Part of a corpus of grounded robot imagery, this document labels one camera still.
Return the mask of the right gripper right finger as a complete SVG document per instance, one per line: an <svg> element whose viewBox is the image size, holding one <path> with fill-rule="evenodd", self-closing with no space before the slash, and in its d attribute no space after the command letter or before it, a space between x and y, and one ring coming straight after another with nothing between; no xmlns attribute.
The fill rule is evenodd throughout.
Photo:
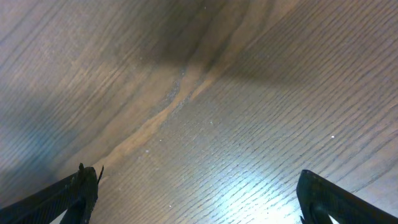
<svg viewBox="0 0 398 224"><path fill-rule="evenodd" d="M296 188L304 224L394 223L397 217L367 203L310 170L300 173Z"/></svg>

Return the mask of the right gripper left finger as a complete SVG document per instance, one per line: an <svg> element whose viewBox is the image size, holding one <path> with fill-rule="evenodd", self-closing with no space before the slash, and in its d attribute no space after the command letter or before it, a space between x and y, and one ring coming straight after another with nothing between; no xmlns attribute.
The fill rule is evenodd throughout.
<svg viewBox="0 0 398 224"><path fill-rule="evenodd" d="M98 199L100 175L94 167L79 165L78 171L51 186L1 209L1 223L86 224Z"/></svg>

